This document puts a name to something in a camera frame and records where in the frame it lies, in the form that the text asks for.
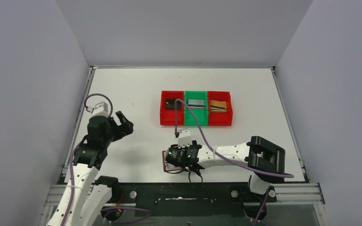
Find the gold credit card in bin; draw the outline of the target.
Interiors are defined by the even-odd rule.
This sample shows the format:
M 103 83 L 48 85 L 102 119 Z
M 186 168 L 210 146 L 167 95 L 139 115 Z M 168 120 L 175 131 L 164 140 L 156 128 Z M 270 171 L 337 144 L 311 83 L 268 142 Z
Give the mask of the gold credit card in bin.
M 227 112 L 227 106 L 210 105 L 211 112 Z

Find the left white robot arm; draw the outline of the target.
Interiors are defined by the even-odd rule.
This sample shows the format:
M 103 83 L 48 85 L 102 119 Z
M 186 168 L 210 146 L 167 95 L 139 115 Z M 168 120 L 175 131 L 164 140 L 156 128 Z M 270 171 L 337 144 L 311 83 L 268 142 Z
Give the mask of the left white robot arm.
M 90 226 L 105 203 L 120 198 L 117 178 L 97 177 L 108 147 L 133 133 L 133 123 L 121 111 L 115 114 L 119 124 L 105 111 L 92 114 L 87 134 L 71 153 L 69 181 L 47 225 Z

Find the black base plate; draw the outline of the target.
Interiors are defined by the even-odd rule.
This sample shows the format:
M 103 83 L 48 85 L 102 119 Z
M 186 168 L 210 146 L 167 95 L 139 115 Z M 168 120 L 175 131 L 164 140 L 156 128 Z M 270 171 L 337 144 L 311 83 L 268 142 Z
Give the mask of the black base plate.
M 275 203 L 274 186 L 270 193 L 256 194 L 247 182 L 203 183 L 102 183 L 109 189 L 104 205 L 121 205 L 121 212 L 135 217 L 205 217 L 226 215 L 255 217 L 266 215 L 266 205 Z

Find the red leather card holder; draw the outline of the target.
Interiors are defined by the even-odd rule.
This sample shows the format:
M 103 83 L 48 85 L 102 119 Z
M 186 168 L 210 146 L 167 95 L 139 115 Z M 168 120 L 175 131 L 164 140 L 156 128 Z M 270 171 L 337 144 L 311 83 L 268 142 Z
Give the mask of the red leather card holder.
M 180 174 L 184 171 L 180 155 L 176 151 L 162 151 L 163 171 L 169 174 Z

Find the red bin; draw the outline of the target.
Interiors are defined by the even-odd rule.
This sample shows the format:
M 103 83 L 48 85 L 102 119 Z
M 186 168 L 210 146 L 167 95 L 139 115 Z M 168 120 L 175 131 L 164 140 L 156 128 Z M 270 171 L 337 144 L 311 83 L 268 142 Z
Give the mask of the red bin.
M 208 91 L 208 125 L 209 126 L 231 126 L 233 120 L 233 108 L 231 103 L 231 95 L 229 91 Z M 227 102 L 227 112 L 211 112 L 210 101 Z
M 184 91 L 168 91 L 163 90 L 160 100 L 160 124 L 163 126 L 173 126 L 177 120 L 178 125 L 184 124 L 184 106 L 181 110 L 166 110 L 165 99 L 181 99 L 184 100 Z

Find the silver credit card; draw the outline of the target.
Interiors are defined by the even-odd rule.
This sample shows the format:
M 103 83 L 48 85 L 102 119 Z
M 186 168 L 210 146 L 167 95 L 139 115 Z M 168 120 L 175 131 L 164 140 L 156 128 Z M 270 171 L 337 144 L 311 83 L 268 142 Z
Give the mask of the silver credit card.
M 203 99 L 189 99 L 187 104 L 191 109 L 204 109 L 205 108 L 205 100 L 203 100 Z

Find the left red bin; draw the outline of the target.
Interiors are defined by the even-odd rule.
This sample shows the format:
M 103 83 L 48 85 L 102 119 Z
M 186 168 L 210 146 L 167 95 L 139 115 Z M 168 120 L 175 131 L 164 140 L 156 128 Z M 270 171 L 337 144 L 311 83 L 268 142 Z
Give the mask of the left red bin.
M 165 99 L 181 99 L 184 100 L 184 91 L 168 91 L 163 90 L 160 100 L 160 124 L 163 126 L 173 126 L 177 120 L 178 125 L 184 124 L 184 106 L 181 110 L 166 110 Z

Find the gold VIP card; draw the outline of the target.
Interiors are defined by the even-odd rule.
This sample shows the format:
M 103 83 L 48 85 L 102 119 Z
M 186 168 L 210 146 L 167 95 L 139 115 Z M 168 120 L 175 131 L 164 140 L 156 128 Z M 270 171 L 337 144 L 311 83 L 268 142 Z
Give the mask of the gold VIP card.
M 227 108 L 227 102 L 225 101 L 217 101 L 217 100 L 211 100 L 210 106 L 212 108 L 218 108 L 218 109 L 226 109 Z

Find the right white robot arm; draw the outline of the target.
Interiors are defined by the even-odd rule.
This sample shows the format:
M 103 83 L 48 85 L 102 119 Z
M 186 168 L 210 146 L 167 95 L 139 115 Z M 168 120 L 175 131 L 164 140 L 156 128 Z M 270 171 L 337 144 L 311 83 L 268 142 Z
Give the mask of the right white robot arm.
M 195 140 L 185 145 L 174 144 L 165 151 L 164 162 L 197 175 L 217 166 L 238 166 L 251 171 L 246 194 L 253 201 L 260 200 L 272 184 L 293 178 L 285 173 L 285 150 L 260 136 L 229 146 L 200 145 Z

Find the right red bin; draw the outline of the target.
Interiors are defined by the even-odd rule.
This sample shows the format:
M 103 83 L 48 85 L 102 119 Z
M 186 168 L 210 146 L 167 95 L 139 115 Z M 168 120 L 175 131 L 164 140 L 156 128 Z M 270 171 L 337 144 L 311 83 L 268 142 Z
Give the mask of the right red bin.
M 231 103 L 231 95 L 229 91 L 208 91 L 208 125 L 209 126 L 231 126 L 233 120 L 233 108 Z M 227 102 L 227 112 L 211 112 L 210 101 Z

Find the green middle bin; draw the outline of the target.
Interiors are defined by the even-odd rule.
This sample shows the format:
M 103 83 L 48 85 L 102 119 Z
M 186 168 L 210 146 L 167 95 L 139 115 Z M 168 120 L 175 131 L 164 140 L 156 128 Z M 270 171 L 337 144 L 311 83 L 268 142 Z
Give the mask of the green middle bin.
M 201 109 L 196 109 L 191 107 L 193 113 L 195 114 L 200 126 L 208 125 L 208 100 L 207 100 L 207 92 L 206 91 L 192 91 L 186 90 L 184 91 L 184 102 L 188 104 L 189 100 L 203 100 L 204 107 Z M 187 108 L 184 110 L 184 125 L 185 126 L 196 126 L 196 121 L 193 118 L 192 114 L 189 112 Z

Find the black VIP card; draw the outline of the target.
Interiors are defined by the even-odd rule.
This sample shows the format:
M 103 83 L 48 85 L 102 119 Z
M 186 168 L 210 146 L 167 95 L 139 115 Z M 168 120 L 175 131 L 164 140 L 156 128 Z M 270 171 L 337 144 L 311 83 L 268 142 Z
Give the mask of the black VIP card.
M 165 109 L 166 110 L 181 110 L 182 103 L 180 101 L 176 101 L 176 99 L 165 99 Z

